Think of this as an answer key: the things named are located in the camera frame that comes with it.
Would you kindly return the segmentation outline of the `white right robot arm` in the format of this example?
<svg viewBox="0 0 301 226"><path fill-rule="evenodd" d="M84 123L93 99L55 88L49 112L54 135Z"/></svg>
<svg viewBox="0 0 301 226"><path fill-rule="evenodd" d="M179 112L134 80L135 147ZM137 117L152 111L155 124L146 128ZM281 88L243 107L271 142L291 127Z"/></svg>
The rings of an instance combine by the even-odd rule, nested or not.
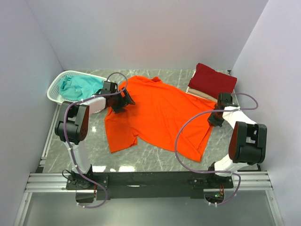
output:
<svg viewBox="0 0 301 226"><path fill-rule="evenodd" d="M217 188L232 172L264 161L267 127L248 118L240 107L233 103L230 93L218 95L214 112L207 121L214 127L221 127L226 121L233 128L228 154L208 168L209 171L213 171L206 177L210 187Z"/></svg>

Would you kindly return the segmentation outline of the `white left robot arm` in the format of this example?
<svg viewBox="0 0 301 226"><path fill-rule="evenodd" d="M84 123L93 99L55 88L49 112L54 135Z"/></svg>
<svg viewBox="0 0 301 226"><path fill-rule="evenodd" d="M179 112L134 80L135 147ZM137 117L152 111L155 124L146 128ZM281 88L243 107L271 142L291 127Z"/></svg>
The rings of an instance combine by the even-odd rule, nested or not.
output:
<svg viewBox="0 0 301 226"><path fill-rule="evenodd" d="M125 87L119 90L117 83L111 81L105 81L101 89L85 100L62 103L55 134L64 142L72 161L68 186L89 189L95 184L92 165L83 142L88 132L89 116L108 107L114 113L120 113L127 105L135 105L135 101Z"/></svg>

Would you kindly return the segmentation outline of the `orange t shirt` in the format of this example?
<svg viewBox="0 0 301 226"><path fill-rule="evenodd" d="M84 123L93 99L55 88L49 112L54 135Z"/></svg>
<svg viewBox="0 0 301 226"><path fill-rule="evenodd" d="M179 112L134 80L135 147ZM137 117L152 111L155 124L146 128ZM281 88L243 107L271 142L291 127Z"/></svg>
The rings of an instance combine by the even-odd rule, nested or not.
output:
<svg viewBox="0 0 301 226"><path fill-rule="evenodd" d="M140 138L168 151L177 150L193 161L201 161L212 131L208 114L197 117L181 133L179 131L196 114L213 110L213 101L185 93L165 84L159 77L133 76L119 88L124 86L135 105L126 106L121 113L108 110L104 124L111 153L137 145Z"/></svg>

